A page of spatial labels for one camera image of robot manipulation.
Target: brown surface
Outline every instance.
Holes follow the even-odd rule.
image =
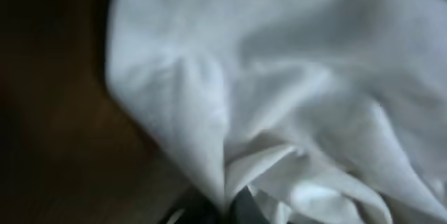
[[[153,223],[183,178],[102,89],[94,0],[1,2],[0,223]]]

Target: white fabric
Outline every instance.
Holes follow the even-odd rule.
[[[114,0],[107,79],[223,211],[447,223],[447,0]]]

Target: crumpled fabric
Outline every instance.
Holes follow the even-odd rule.
[[[108,88],[220,210],[447,223],[447,0],[113,0]]]

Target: white cloth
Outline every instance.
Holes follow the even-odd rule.
[[[446,0],[113,0],[106,64],[223,211],[447,223]]]

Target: wooden floor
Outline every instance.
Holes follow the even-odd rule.
[[[0,223],[154,223],[186,183],[104,91],[94,0],[2,3]]]

